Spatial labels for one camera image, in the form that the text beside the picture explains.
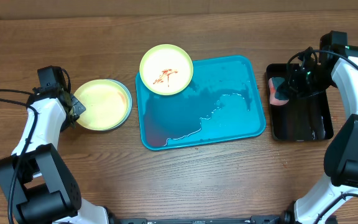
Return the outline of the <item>yellow plate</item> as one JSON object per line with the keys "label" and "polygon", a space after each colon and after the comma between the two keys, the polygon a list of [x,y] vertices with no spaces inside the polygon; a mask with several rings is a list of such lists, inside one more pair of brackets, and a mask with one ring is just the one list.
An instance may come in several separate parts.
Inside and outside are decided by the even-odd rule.
{"label": "yellow plate", "polygon": [[86,107],[77,123],[93,131],[107,131],[123,120],[127,109],[124,90],[110,79],[89,81],[74,96]]}

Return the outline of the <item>light blue plate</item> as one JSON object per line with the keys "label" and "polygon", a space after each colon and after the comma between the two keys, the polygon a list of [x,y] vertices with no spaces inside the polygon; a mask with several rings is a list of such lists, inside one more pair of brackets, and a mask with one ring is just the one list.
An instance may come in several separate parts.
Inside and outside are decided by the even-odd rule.
{"label": "light blue plate", "polygon": [[111,81],[114,83],[117,83],[124,90],[124,92],[126,94],[126,98],[127,98],[127,109],[126,109],[125,116],[122,121],[120,121],[115,127],[111,128],[111,130],[113,130],[113,129],[120,128],[127,121],[128,117],[131,113],[131,110],[132,110],[132,95],[131,95],[129,89],[124,84],[122,84],[121,82],[119,82],[117,80],[111,80]]}

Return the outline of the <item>yellow plate ketchup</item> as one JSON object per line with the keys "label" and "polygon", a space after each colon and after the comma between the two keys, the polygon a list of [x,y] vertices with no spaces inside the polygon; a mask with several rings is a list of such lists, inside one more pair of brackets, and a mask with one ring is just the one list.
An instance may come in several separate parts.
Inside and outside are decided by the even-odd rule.
{"label": "yellow plate ketchup", "polygon": [[193,61],[180,47],[156,45],[142,57],[139,74],[142,83],[158,95],[175,95],[183,91],[193,78]]}

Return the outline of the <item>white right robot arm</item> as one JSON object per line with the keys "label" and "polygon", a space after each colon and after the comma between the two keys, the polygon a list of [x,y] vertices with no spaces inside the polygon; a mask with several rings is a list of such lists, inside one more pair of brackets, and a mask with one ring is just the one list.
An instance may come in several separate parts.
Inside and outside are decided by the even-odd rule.
{"label": "white right robot arm", "polygon": [[322,44],[266,70],[276,140],[330,140],[320,180],[289,206],[282,223],[330,223],[358,198],[358,47]]}

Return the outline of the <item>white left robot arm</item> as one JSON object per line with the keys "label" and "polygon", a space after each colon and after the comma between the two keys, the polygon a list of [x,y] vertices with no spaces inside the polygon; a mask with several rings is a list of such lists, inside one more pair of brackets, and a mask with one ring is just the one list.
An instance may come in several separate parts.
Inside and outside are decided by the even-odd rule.
{"label": "white left robot arm", "polygon": [[0,159],[0,187],[9,223],[112,223],[114,217],[81,196],[57,151],[67,113],[57,98],[34,101],[19,144]]}

